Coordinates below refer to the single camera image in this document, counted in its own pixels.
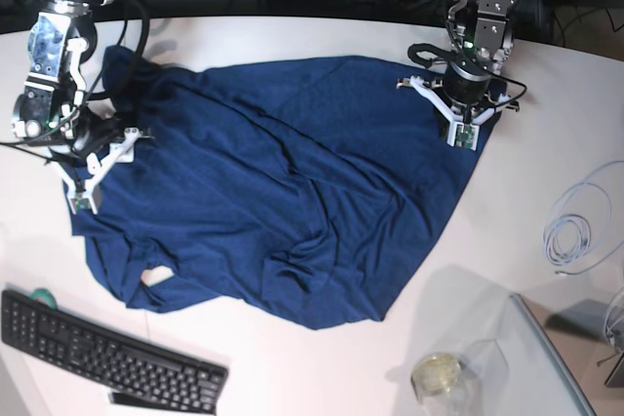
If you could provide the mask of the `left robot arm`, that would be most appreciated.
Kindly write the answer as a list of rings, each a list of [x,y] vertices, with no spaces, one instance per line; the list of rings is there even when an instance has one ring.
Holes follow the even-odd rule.
[[[413,44],[408,57],[428,69],[443,62],[443,76],[412,75],[399,88],[416,91],[434,107],[447,145],[475,151],[481,126],[504,109],[519,109],[527,86],[502,75],[514,47],[511,11],[517,0],[456,0],[446,8],[451,48]]]

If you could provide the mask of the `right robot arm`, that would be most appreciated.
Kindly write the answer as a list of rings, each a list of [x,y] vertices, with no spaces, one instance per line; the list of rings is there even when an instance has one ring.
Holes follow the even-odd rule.
[[[134,159],[135,144],[146,136],[130,113],[113,111],[102,117],[94,101],[112,99],[133,78],[148,39],[150,16],[143,0],[40,0],[42,8],[29,31],[28,74],[11,121],[14,140],[8,147],[39,156],[55,169],[66,186],[72,212],[98,213],[100,184],[117,164]],[[136,10],[140,34],[121,78],[103,91],[103,76],[88,83],[81,66],[98,45],[93,11],[119,2]]]

